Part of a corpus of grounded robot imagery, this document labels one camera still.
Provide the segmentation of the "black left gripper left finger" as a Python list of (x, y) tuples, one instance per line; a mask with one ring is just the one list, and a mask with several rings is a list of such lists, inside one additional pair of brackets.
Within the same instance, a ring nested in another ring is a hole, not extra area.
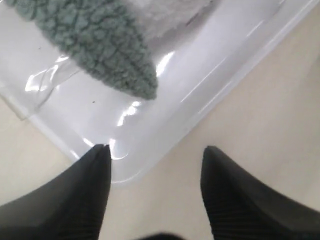
[(108, 145), (92, 147), (57, 177), (0, 207), (2, 240), (97, 240), (111, 188)]

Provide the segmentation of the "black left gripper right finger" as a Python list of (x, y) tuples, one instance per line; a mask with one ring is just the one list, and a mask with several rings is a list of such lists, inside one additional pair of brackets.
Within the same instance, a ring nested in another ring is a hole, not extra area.
[(318, 240), (320, 213), (258, 180), (207, 146), (201, 195), (215, 240)]

